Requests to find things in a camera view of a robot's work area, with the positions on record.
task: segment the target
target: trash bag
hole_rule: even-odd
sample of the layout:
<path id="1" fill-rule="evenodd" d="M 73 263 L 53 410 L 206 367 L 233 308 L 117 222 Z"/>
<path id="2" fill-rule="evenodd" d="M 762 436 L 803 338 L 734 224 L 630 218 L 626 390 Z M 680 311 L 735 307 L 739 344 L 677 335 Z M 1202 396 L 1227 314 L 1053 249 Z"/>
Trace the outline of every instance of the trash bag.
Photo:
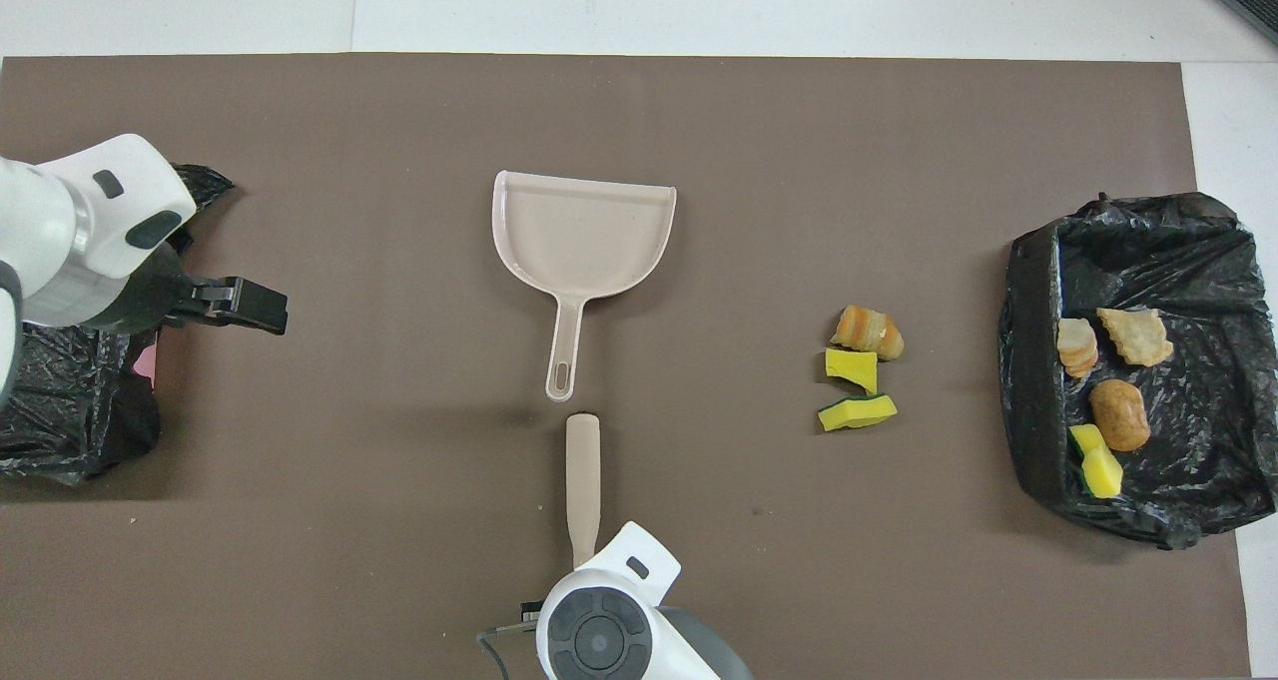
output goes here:
<path id="1" fill-rule="evenodd" d="M 1158 308 L 1172 355 L 1118 355 L 1095 308 Z M 1086 317 L 1099 360 L 1076 381 L 1056 349 L 1059 317 Z M 999 317 L 1003 424 L 1021 488 L 1059 515 L 1164 550 L 1187 548 L 1274 511 L 1278 357 L 1255 239 L 1208 194 L 1100 194 L 1013 244 Z M 1122 492 L 1093 497 L 1068 426 L 1088 394 L 1120 378 L 1141 390 L 1150 440 L 1114 452 Z"/>
<path id="2" fill-rule="evenodd" d="M 174 166 L 202 211 L 234 185 L 206 166 Z M 192 243 L 185 226 L 169 244 Z M 160 441 L 160 408 L 151 381 L 133 372 L 156 328 L 116 335 L 83 326 L 23 323 L 22 362 L 0 409 L 0 478 L 41 477 L 75 486 Z"/>

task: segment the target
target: white floor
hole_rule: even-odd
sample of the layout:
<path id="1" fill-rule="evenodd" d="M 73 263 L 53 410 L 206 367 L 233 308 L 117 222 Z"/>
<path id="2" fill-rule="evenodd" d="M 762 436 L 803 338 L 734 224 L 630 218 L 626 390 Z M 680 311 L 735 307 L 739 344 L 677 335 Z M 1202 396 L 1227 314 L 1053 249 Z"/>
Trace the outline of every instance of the white floor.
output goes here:
<path id="1" fill-rule="evenodd" d="M 1217 0 L 0 0 L 0 58 L 343 51 L 1185 61 L 1200 189 L 1278 279 L 1278 46 Z M 1237 537 L 1278 676 L 1278 518 Z"/>

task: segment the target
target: brown table surface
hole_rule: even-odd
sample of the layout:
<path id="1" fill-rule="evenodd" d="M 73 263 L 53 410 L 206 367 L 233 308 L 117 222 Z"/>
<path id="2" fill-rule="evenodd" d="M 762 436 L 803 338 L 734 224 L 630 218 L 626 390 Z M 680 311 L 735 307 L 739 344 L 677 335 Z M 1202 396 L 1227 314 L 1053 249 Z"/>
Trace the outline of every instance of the brown table surface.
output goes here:
<path id="1" fill-rule="evenodd" d="M 284 337 L 166 332 L 156 451 L 0 500 L 0 676 L 496 677 L 473 643 L 567 570 L 562 428 L 602 419 L 601 543 L 762 677 L 1246 675 L 1232 537 L 1183 552 L 1022 495 L 999 418 L 1011 239 L 1195 188 L 1178 66 L 743 58 L 6 58 L 0 153 L 133 130 L 242 190 L 188 268 Z M 666 257 L 587 307 L 492 247 L 498 170 L 676 185 Z M 845 303 L 906 339 L 900 415 L 823 435 Z M 530 637 L 498 648 L 538 676 Z"/>

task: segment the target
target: cable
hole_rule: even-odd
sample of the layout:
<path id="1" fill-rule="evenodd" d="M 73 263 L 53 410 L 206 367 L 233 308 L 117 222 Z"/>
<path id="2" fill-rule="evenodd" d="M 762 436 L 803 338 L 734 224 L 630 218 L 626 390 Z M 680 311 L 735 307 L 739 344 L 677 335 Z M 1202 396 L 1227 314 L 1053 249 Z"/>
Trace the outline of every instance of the cable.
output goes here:
<path id="1" fill-rule="evenodd" d="M 475 635 L 475 643 L 483 648 L 483 652 L 488 653 L 488 657 L 497 663 L 497 670 L 501 672 L 501 680 L 510 680 L 510 674 L 506 672 L 506 662 L 501 661 L 501 656 L 492 647 L 492 638 L 500 638 L 502 635 L 511 635 L 515 633 L 532 633 L 537 630 L 537 621 L 532 620 L 529 622 L 520 622 L 518 625 L 502 625 L 501 628 L 489 628 L 478 635 Z"/>

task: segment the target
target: dustpan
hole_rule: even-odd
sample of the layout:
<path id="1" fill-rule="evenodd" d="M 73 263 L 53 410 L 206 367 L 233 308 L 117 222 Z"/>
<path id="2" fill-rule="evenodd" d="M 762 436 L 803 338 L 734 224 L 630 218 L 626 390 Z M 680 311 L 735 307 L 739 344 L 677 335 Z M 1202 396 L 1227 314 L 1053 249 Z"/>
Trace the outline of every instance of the dustpan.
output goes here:
<path id="1" fill-rule="evenodd" d="M 675 188 L 501 171 L 492 189 L 492 238 L 519 280 L 552 294 L 558 311 L 546 371 L 553 401 L 573 398 L 585 303 L 644 280 L 661 261 L 675 219 Z"/>

